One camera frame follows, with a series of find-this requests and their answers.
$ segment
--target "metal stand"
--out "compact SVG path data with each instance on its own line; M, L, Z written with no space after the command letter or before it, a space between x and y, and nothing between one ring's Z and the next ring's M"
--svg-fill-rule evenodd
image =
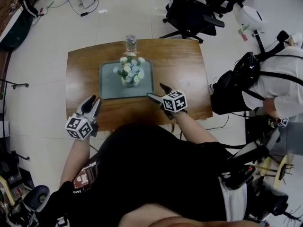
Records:
M13 83L13 82L10 82L10 81L3 80L3 79L0 79L0 81L12 84L13 89L16 89L17 87L28 87L29 86L28 83L17 84L17 83Z

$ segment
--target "person's arm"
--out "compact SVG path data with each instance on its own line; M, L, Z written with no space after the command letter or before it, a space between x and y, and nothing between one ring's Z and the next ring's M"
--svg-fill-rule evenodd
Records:
M212 136L211 133L200 126L187 113L178 112L173 115L177 120L177 123L187 141L193 142L195 144L218 141L214 136Z
M67 157L65 166L62 172L60 186L66 181L72 182L77 176L79 171L83 168L84 164L89 160L89 139L88 136L85 140L75 140L72 145L70 154Z
M263 101L263 108L265 110L265 112L272 116L274 119L278 119L279 115L276 111L276 107L275 107L275 98L267 98Z

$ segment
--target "person in white shirt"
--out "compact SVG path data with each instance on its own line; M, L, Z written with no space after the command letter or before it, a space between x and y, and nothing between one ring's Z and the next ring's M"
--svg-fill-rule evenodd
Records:
M303 34L289 37L288 47L277 53L303 57ZM261 63L261 71L276 72L303 80L303 59L272 56ZM303 113L303 86L293 81L260 75L249 90L265 98L259 100L239 88L221 89L213 84L211 95L213 111L217 114L240 112L263 107L275 119L283 119Z

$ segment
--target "flower vase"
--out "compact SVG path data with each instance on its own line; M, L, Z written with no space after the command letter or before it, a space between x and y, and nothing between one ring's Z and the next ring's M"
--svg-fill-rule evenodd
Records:
M121 82L124 87L134 87L134 84L132 82L126 82L123 77L121 77Z

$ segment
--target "tiled floor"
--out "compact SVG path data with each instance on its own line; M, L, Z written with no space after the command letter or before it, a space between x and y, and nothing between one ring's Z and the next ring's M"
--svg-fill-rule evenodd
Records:
M40 0L36 7L63 4L64 0ZM71 0L78 13L83 9ZM30 156L20 160L28 169L35 185L58 188L60 175L73 140L65 132L65 77L68 51L114 41L122 41L127 34L137 39L159 38L175 31L164 24L165 6L169 0L99 0L96 11L80 17L68 3L49 9L47 14L31 28L26 40L11 57L7 80L29 83L29 88L7 91L7 114L10 121L11 149ZM255 39L244 42L238 34L240 28L233 13L224 15L225 28L217 29L217 36L200 35L203 58L211 83L217 76L233 68L234 63L247 51L257 52ZM218 116L199 124L206 128L221 127L227 115ZM223 129L211 133L222 143L245 143L244 119L230 115ZM108 135L100 132L91 144L97 148Z

